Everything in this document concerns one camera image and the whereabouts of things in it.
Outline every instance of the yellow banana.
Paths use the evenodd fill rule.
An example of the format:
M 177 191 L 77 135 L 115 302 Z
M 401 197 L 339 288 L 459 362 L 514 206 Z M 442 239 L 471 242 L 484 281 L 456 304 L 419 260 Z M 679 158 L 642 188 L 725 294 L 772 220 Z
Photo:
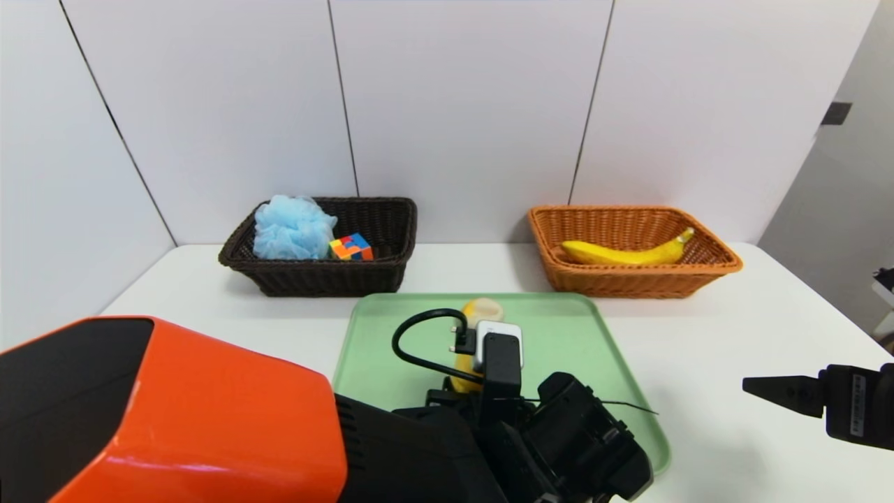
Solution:
M 474 328 L 481 320 L 503 321 L 502 306 L 496 301 L 488 299 L 486 297 L 481 297 L 469 301 L 465 306 L 463 306 L 462 313 L 466 315 L 466 320 L 468 320 L 468 325 L 470 328 Z M 481 375 L 472 368 L 471 354 L 457 354 L 456 363 L 454 363 L 453 366 L 456 369 L 464 371 L 466 373 L 475 374 L 477 376 Z M 476 384 L 470 380 L 455 378 L 451 376 L 450 381 L 453 385 L 453 390 L 458 393 L 481 391 L 481 385 Z
M 653 266 L 658 264 L 676 264 L 683 258 L 686 242 L 696 231 L 688 227 L 683 234 L 665 244 L 645 251 L 622 251 L 606 248 L 598 244 L 583 241 L 566 241 L 562 249 L 574 260 L 582 264 L 601 264 L 612 266 Z

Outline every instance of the table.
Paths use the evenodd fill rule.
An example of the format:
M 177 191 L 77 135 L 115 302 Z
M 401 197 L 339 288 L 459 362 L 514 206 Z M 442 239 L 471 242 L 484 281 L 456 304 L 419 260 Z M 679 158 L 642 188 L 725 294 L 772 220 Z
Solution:
M 643 503 L 879 502 L 894 452 L 830 439 L 823 421 L 741 391 L 741 379 L 891 361 L 769 255 L 688 299 L 594 299 L 671 444 Z M 104 314 L 146 314 L 332 378 L 357 299 L 271 299 L 217 262 L 220 246 L 170 251 Z M 551 291 L 533 244 L 418 244 L 402 292 Z

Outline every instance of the wire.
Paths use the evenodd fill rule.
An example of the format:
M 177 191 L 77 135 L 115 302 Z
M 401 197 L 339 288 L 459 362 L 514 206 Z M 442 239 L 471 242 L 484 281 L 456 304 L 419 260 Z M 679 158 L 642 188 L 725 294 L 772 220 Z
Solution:
M 404 362 L 412 363 L 414 365 L 418 365 L 420 367 L 425 367 L 432 371 L 438 371 L 443 374 L 447 374 L 449 376 L 453 376 L 459 379 L 465 379 L 472 381 L 476 384 L 484 384 L 485 380 L 480 376 L 469 374 L 464 371 L 458 371 L 452 367 L 447 367 L 445 365 L 441 365 L 435 362 L 429 362 L 428 360 L 423 360 L 417 356 L 413 356 L 401 349 L 401 337 L 403 337 L 403 333 L 410 329 L 413 325 L 421 323 L 423 321 L 434 320 L 435 318 L 455 318 L 460 321 L 460 327 L 458 328 L 458 333 L 464 334 L 466 329 L 468 328 L 468 320 L 466 320 L 466 315 L 462 313 L 462 311 L 457 311 L 455 309 L 432 309 L 430 311 L 423 311 L 419 314 L 414 314 L 407 318 L 406 321 L 401 323 L 397 330 L 394 330 L 394 335 L 392 336 L 392 350 L 394 354 L 397 354 L 397 357 L 402 359 Z
M 639 406 L 639 405 L 633 405 L 633 404 L 631 404 L 631 403 L 629 403 L 629 402 L 613 402 L 613 401 L 611 401 L 611 400 L 602 400 L 602 402 L 603 402 L 604 404 L 611 404 L 611 405 L 626 405 L 626 406 L 628 406 L 628 407 L 633 407 L 633 408 L 635 408 L 635 409 L 639 409 L 639 410 L 641 410 L 641 411 L 643 411 L 643 412 L 653 413 L 653 414 L 655 414 L 655 415 L 658 415 L 658 413 L 657 413 L 656 411 L 647 409 L 647 408 L 645 408 L 645 407 L 641 407 L 641 406 Z
M 511 397 L 511 398 L 495 398 L 494 400 L 522 400 L 522 401 L 525 401 L 525 402 L 541 402 L 541 401 L 542 401 L 540 398 L 525 398 L 525 397 L 523 397 L 523 396 L 516 396 L 516 397 Z M 626 405 L 626 406 L 628 406 L 628 407 L 633 407 L 633 408 L 635 408 L 635 409 L 639 409 L 639 410 L 641 410 L 641 411 L 643 411 L 643 412 L 653 413 L 653 414 L 655 414 L 655 415 L 659 415 L 656 411 L 653 411 L 653 410 L 651 410 L 651 409 L 647 409 L 647 408 L 645 408 L 645 407 L 641 407 L 641 406 L 639 406 L 639 405 L 633 405 L 633 404 L 631 404 L 630 402 L 617 402 L 617 401 L 614 401 L 614 400 L 602 400 L 602 399 L 600 399 L 599 401 L 602 402 L 602 403 L 604 403 L 604 404 L 609 404 L 609 405 Z

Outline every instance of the basket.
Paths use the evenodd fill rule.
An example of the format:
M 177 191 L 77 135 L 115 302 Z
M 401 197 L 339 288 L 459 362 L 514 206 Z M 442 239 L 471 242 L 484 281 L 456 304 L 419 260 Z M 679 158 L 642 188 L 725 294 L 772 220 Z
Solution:
M 691 215 L 664 206 L 541 206 L 527 214 L 546 277 L 560 292 L 591 297 L 689 297 L 702 286 L 742 269 L 742 260 Z M 563 241 L 586 241 L 617 250 L 648 250 L 696 230 L 676 264 L 582 265 L 556 251 Z
M 335 237 L 361 233 L 373 260 L 263 260 L 252 251 L 255 211 L 223 246 L 220 263 L 251 278 L 270 297 L 362 297 L 397 292 L 416 244 L 416 203 L 407 198 L 314 198 L 338 217 Z

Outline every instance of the blue bath sponge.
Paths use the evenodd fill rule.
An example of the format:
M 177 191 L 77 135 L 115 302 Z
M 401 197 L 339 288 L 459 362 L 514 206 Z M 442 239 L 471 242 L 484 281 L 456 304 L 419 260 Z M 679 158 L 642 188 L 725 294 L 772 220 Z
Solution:
M 324 259 L 337 217 L 309 197 L 274 196 L 255 212 L 255 256 L 268 260 Z

